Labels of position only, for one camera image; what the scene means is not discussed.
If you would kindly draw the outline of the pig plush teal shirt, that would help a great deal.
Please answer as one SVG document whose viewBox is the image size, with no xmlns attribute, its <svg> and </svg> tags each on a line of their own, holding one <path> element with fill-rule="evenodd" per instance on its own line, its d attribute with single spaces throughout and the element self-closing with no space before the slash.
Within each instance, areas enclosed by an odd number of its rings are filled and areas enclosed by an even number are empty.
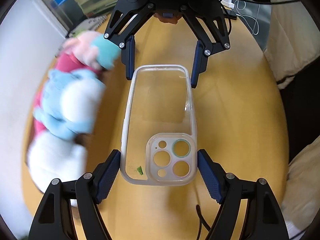
<svg viewBox="0 0 320 240">
<path fill-rule="evenodd" d="M 76 37 L 68 38 L 62 45 L 82 64 L 95 70 L 111 70 L 120 56 L 121 49 L 105 39 L 97 31 L 83 31 Z"/>
</svg>

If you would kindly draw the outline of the white panda plush toy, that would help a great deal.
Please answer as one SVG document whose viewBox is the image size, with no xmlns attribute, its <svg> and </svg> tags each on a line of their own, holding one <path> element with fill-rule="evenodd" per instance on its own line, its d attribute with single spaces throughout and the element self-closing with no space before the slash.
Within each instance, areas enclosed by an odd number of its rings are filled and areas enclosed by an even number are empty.
<svg viewBox="0 0 320 240">
<path fill-rule="evenodd" d="M 48 131 L 38 134 L 27 152 L 31 179 L 42 193 L 53 179 L 62 182 L 79 179 L 85 173 L 86 160 L 84 146 L 62 140 Z"/>
</svg>

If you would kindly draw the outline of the clear phone case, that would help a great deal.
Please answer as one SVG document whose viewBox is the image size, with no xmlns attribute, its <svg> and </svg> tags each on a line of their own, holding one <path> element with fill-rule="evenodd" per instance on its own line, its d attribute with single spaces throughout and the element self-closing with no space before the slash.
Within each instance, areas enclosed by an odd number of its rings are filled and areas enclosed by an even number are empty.
<svg viewBox="0 0 320 240">
<path fill-rule="evenodd" d="M 197 124 L 187 68 L 138 67 L 121 135 L 121 175 L 131 184 L 182 186 L 197 170 Z"/>
</svg>

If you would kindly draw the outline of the grey cloth bag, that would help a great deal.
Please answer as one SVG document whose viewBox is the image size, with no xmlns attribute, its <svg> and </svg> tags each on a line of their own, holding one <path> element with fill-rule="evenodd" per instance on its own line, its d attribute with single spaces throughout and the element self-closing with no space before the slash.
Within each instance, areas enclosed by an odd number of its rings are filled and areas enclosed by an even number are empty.
<svg viewBox="0 0 320 240">
<path fill-rule="evenodd" d="M 71 30 L 68 34 L 67 34 L 67 38 L 70 37 L 76 37 L 77 35 L 79 35 L 81 32 L 83 31 L 87 31 L 87 30 L 97 30 L 104 22 L 106 22 L 108 19 L 107 15 L 103 15 L 103 16 L 98 16 L 98 17 L 94 17 L 94 18 L 88 18 L 85 19 L 83 22 L 81 22 L 77 27 L 75 27 L 73 30 Z"/>
</svg>

